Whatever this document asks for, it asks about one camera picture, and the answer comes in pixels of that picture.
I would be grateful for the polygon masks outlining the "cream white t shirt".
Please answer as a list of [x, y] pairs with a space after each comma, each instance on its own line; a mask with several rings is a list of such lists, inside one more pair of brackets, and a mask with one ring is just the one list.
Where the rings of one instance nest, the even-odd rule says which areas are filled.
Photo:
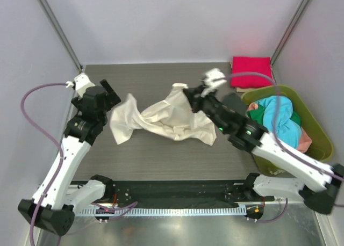
[[217, 135], [214, 123], [203, 113], [192, 113], [183, 93], [188, 86], [174, 83], [168, 96], [139, 112], [137, 100], [128, 94], [112, 111], [109, 126], [117, 144], [128, 141], [133, 131], [144, 129], [174, 141], [198, 139], [209, 146]]

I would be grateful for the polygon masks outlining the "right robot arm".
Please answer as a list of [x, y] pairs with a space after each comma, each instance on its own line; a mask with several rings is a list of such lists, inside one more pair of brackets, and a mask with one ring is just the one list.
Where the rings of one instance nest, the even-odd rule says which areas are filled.
[[250, 174], [242, 187], [247, 200], [259, 196], [288, 198], [303, 201], [317, 213], [332, 213], [343, 182], [343, 165], [328, 165], [299, 152], [262, 125], [224, 105], [214, 92], [203, 96], [204, 90], [203, 85], [182, 90], [192, 112], [205, 113], [236, 148], [265, 158], [292, 174], [291, 178]]

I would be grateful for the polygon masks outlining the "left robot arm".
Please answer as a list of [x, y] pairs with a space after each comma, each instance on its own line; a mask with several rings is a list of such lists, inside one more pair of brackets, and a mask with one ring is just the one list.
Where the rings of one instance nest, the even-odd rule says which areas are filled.
[[110, 202], [114, 196], [112, 179], [101, 175], [93, 175], [80, 189], [67, 194], [78, 166], [108, 122], [107, 113], [121, 102], [105, 79], [94, 85], [83, 76], [70, 86], [78, 93], [71, 100], [77, 113], [67, 122], [61, 142], [35, 123], [25, 111], [24, 103], [32, 90], [20, 103], [24, 117], [57, 146], [58, 154], [36, 193], [31, 199], [21, 200], [18, 210], [31, 228], [38, 227], [57, 236], [66, 235], [75, 215], [88, 205], [97, 200]]

